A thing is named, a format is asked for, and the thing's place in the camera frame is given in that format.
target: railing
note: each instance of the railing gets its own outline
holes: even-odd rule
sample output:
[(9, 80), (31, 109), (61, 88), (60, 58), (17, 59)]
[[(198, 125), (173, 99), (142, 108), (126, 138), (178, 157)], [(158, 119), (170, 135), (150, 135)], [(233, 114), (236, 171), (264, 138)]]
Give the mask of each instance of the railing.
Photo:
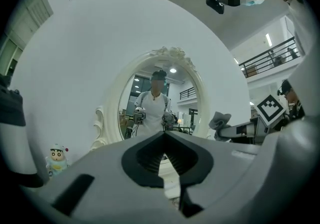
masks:
[(187, 99), (189, 97), (192, 97), (192, 96), (195, 96), (195, 88), (192, 87), (192, 88), (189, 88), (183, 92), (180, 93), (180, 100), (183, 100), (183, 99)]
[(295, 37), (239, 64), (246, 78), (265, 72), (300, 57)]

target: cartoon figurine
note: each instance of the cartoon figurine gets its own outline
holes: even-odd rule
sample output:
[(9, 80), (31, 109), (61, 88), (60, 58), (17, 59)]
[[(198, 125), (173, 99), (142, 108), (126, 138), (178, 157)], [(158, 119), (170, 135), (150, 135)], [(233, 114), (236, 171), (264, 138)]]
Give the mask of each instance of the cartoon figurine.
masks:
[(50, 149), (50, 157), (45, 158), (47, 162), (46, 168), (50, 178), (61, 173), (69, 166), (64, 150), (68, 151), (69, 149), (56, 143)]

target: balcony railing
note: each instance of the balcony railing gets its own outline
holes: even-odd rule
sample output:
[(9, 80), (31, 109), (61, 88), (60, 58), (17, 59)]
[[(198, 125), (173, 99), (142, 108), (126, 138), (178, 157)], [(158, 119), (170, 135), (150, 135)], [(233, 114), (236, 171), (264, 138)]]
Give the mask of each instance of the balcony railing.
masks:
[(239, 64), (246, 78), (278, 67), (284, 63), (299, 58), (295, 37)]
[(183, 92), (180, 93), (180, 100), (183, 100), (183, 99), (187, 99), (187, 98), (190, 98), (190, 97), (193, 97), (195, 96), (195, 88), (192, 87), (192, 88), (189, 88)]

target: ceiling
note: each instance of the ceiling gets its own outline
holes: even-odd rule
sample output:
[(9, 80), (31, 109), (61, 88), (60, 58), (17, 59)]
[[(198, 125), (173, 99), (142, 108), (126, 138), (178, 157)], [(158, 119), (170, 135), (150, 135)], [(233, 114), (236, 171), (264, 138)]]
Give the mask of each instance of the ceiling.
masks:
[[(176, 73), (170, 72), (172, 68), (176, 69)], [(159, 61), (153, 65), (149, 65), (141, 69), (140, 73), (151, 76), (152, 73), (161, 69), (167, 73), (168, 79), (176, 80), (177, 82), (183, 83), (188, 78), (186, 71), (181, 66), (176, 65), (168, 60)]]
[(209, 8), (205, 3), (206, 0), (170, 1), (201, 20), (229, 50), (288, 12), (288, 5), (282, 0), (265, 0), (263, 4), (255, 6), (226, 6), (223, 15)]

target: white mirror frame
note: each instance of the white mirror frame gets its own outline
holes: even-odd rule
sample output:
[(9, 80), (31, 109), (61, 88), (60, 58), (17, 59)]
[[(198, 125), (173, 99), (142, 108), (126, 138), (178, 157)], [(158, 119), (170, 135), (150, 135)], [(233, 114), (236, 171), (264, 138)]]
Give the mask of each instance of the white mirror frame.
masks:
[(196, 71), (190, 58), (185, 56), (185, 52), (179, 47), (172, 47), (167, 49), (162, 47), (159, 50), (153, 50), (146, 54), (143, 54), (131, 61), (127, 67), (121, 71), (117, 76), (110, 89), (112, 94), (108, 95), (108, 98), (103, 106), (104, 119), (103, 129), (107, 144), (119, 142), (123, 140), (123, 136), (119, 126), (119, 103), (122, 97), (124, 88), (129, 80), (142, 68), (154, 64), (162, 60), (169, 60), (180, 65), (185, 69), (191, 82), (193, 83), (194, 90), (198, 101), (198, 115), (200, 115), (198, 129), (194, 132), (194, 136), (206, 138), (209, 130), (209, 102), (208, 95), (204, 87), (204, 83)]

